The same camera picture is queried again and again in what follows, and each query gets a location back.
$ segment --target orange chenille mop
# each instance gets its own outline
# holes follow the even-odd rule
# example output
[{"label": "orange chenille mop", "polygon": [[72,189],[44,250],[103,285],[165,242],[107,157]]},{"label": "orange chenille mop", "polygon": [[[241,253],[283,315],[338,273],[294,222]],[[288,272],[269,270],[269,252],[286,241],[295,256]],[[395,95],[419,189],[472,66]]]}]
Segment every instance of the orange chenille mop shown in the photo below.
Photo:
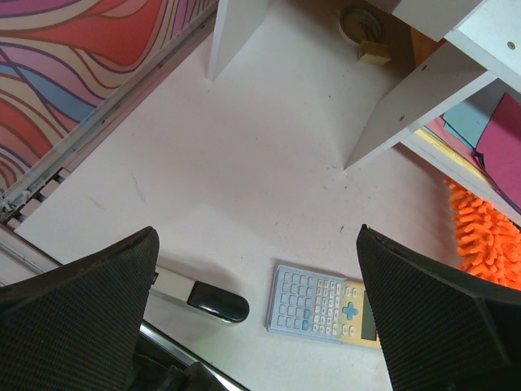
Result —
[{"label": "orange chenille mop", "polygon": [[447,179],[460,269],[521,290],[521,233],[507,217],[463,186]]}]

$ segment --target colorful patterned fabric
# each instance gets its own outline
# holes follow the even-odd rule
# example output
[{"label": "colorful patterned fabric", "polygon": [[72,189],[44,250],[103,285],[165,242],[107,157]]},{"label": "colorful patterned fabric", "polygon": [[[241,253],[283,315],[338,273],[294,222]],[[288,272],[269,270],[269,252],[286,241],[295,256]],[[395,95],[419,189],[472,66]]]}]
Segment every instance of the colorful patterned fabric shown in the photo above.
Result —
[{"label": "colorful patterned fabric", "polygon": [[214,2],[0,2],[0,193]]}]

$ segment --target calculator display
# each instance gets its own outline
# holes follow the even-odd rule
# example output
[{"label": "calculator display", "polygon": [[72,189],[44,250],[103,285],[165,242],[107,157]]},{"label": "calculator display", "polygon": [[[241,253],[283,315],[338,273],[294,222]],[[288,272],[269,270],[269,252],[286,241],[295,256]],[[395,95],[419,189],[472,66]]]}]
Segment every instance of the calculator display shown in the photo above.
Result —
[{"label": "calculator display", "polygon": [[367,292],[364,292],[364,310],[362,311],[361,320],[361,338],[364,340],[376,340],[376,325],[374,324],[373,310],[367,298]]}]

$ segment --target white shelf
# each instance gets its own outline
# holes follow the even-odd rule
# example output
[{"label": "white shelf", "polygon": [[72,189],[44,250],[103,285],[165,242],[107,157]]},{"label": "white shelf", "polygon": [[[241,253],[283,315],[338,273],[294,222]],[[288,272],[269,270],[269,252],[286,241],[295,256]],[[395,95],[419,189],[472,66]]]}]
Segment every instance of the white shelf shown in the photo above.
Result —
[{"label": "white shelf", "polygon": [[[488,0],[446,38],[506,84],[521,91],[519,0]],[[510,49],[508,42],[513,42],[516,48]]]},{"label": "white shelf", "polygon": [[475,175],[467,167],[429,143],[418,132],[412,133],[401,143],[479,198],[493,203],[494,207],[512,222],[521,225],[521,215],[496,193],[483,175]]}]

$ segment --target blue calculator button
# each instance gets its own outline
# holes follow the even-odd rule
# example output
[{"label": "blue calculator button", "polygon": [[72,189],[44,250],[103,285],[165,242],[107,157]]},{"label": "blue calculator button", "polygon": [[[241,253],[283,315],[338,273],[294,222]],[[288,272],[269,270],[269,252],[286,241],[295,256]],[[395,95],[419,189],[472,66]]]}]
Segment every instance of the blue calculator button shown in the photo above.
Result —
[{"label": "blue calculator button", "polygon": [[348,303],[347,307],[344,307],[342,309],[342,312],[346,314],[348,320],[352,320],[354,316],[358,315],[358,310],[355,308],[355,305],[352,303],[352,301]]}]

